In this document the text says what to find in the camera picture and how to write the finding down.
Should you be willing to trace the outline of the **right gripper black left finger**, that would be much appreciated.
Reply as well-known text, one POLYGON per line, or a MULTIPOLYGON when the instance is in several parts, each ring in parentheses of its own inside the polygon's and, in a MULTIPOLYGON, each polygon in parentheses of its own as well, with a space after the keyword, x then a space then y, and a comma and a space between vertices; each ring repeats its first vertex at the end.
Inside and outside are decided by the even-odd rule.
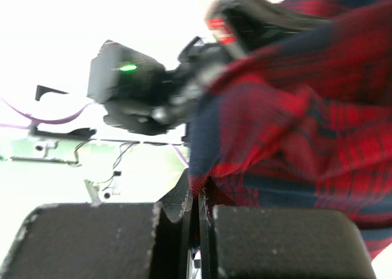
POLYGON ((23 220, 1 278, 149 278, 160 204, 48 204, 23 220))

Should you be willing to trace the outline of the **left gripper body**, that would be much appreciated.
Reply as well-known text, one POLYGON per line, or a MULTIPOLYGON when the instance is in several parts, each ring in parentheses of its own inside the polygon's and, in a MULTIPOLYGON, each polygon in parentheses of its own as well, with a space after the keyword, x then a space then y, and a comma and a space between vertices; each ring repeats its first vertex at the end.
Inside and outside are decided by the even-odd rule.
POLYGON ((163 64, 118 42, 107 40, 90 65, 87 96, 104 106, 107 125, 142 135, 160 135, 186 123, 199 98, 231 62, 218 43, 195 37, 163 64))

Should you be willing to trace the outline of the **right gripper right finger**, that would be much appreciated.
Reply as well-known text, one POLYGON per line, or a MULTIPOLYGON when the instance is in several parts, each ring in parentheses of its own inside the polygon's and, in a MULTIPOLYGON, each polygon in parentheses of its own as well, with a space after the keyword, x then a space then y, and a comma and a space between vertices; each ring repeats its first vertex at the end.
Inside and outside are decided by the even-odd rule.
POLYGON ((341 212, 221 206, 213 223, 218 278, 375 278, 341 212))

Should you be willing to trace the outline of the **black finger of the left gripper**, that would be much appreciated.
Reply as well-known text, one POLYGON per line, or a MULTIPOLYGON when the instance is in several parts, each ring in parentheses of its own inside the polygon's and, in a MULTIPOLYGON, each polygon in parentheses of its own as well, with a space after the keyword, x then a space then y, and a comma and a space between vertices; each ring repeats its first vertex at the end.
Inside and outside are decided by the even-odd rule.
POLYGON ((208 29, 234 59, 327 22, 268 0, 218 0, 205 14, 208 29))

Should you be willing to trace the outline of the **red plaid skirt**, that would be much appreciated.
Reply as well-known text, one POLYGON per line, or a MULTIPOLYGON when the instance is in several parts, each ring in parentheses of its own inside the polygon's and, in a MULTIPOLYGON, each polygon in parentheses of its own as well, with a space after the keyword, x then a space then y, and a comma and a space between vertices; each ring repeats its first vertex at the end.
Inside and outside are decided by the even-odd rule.
POLYGON ((284 0, 328 18, 233 63, 192 121, 189 183, 219 203, 337 209, 391 244, 391 0, 284 0))

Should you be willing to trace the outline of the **aluminium mounting rail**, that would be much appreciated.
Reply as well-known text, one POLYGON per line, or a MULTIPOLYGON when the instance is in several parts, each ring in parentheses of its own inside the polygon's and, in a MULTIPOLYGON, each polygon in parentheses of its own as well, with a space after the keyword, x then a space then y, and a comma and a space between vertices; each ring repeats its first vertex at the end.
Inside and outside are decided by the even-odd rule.
POLYGON ((34 147, 34 150, 37 152, 41 152, 41 157, 19 157, 19 156, 10 156, 6 157, 5 155, 1 155, 2 162, 30 162, 30 163, 52 163, 52 164, 62 164, 68 165, 71 167, 79 167, 81 166, 80 158, 78 151, 85 144, 89 143, 92 140, 92 137, 96 134, 97 130, 92 128, 78 128, 69 133, 53 133, 53 132, 44 132, 39 130, 37 127, 33 128, 29 133, 31 136, 38 136, 39 140, 34 147), (73 150, 74 160, 63 160, 60 158, 50 158, 49 152, 58 148, 59 142, 61 140, 69 140, 69 141, 81 141, 78 145, 76 145, 73 150))

